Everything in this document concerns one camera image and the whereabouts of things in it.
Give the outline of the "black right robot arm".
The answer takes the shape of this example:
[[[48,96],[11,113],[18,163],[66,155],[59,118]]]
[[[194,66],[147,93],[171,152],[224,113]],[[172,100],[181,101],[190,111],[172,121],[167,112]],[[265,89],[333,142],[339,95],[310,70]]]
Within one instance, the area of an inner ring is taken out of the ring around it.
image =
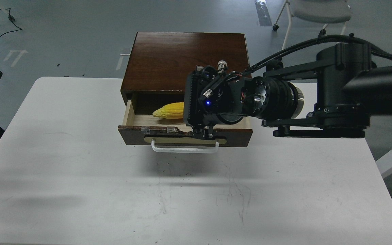
[[[191,72],[183,120],[194,138],[245,117],[275,137],[364,138],[373,115],[392,115],[392,54],[350,35],[319,35],[242,72],[220,61]]]

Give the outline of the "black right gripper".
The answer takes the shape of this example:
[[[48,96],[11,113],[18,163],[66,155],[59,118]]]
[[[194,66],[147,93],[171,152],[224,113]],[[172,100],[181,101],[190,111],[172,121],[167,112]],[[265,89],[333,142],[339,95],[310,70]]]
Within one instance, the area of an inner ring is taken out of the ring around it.
[[[227,68],[199,67],[186,78],[184,123],[192,138],[214,139],[213,126],[234,125],[255,115],[252,79]]]

